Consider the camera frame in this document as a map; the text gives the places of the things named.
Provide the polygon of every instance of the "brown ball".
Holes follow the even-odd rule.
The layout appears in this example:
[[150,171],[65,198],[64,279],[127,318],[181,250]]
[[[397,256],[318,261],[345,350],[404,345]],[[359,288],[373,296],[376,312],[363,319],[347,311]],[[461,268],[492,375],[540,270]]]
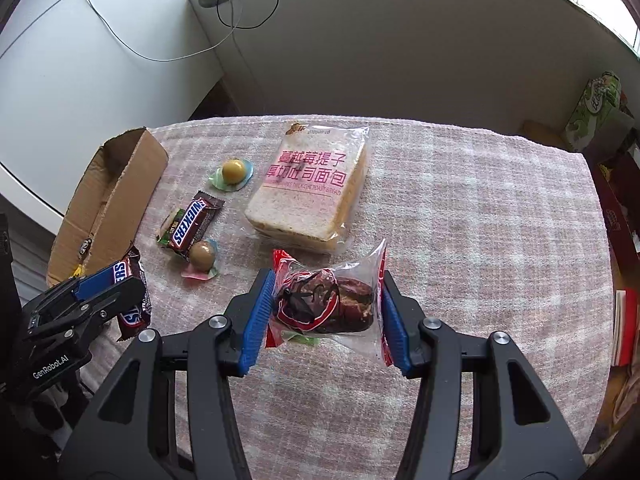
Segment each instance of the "brown ball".
[[189,261],[200,272],[209,272],[216,259],[216,249],[206,240],[194,243],[189,249]]
[[246,177],[244,162],[238,158],[230,158],[222,165],[222,180],[225,184],[239,184]]

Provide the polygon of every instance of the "transparent plastic packaging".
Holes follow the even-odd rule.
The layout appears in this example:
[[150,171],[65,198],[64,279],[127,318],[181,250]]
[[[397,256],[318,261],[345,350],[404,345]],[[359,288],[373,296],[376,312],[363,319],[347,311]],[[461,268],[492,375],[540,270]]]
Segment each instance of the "transparent plastic packaging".
[[282,246],[340,253],[368,167],[368,126],[295,123],[244,214],[256,231]]
[[368,256],[324,269],[309,269],[286,251],[274,250],[267,348],[297,335],[330,338],[389,365],[380,307],[385,249],[382,240]]

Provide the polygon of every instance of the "packaged bread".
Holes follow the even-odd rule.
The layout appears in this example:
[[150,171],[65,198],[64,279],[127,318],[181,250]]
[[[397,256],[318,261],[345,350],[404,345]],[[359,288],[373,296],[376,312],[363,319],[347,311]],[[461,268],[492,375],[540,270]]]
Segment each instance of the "packaged bread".
[[347,239],[369,164],[369,128],[295,123],[245,215],[279,242],[336,253]]

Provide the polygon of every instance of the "pink and white checkered cloth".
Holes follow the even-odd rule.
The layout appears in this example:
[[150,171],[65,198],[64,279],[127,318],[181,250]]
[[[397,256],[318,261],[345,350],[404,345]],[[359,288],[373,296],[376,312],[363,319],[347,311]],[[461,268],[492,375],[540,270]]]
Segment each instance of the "pink and white checkered cloth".
[[[581,155],[486,130],[417,121],[331,116],[214,118],[156,128],[170,155],[136,237],[153,304],[152,326],[183,332],[224,311],[271,263],[268,242],[249,236],[242,212],[293,121],[368,125],[372,159],[355,215],[353,243],[308,264],[347,260],[388,240],[387,269],[425,314],[459,332],[508,332],[542,378],[580,446],[607,383],[612,279],[598,197]],[[224,159],[255,163],[243,190],[223,194],[207,175]],[[221,275],[188,282],[183,263],[160,250],[155,231],[199,190],[226,199],[209,228]],[[127,343],[113,324],[82,370],[97,387]],[[418,382],[337,344],[263,350],[231,380],[238,427],[256,480],[389,479],[398,469]],[[471,380],[463,378],[456,468],[465,466]],[[185,377],[177,381],[178,443],[188,449]]]

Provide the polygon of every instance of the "silver screw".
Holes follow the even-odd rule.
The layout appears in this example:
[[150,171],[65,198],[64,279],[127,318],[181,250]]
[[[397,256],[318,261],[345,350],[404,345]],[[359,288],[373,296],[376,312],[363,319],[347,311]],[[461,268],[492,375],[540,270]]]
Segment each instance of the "silver screw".
[[494,341],[497,342],[498,345],[506,345],[511,341],[511,338],[506,332],[494,332]]
[[442,326],[442,322],[433,316],[425,317],[422,320],[422,324],[427,328],[431,328],[431,330],[437,330]]
[[209,326],[211,328],[222,328],[226,326],[226,317],[224,316],[214,316],[209,319]]
[[151,330],[150,328],[147,328],[146,330],[143,330],[138,334],[138,339],[140,339],[140,341],[142,341],[143,343],[149,343],[150,341],[153,341],[155,338],[156,338],[156,331]]

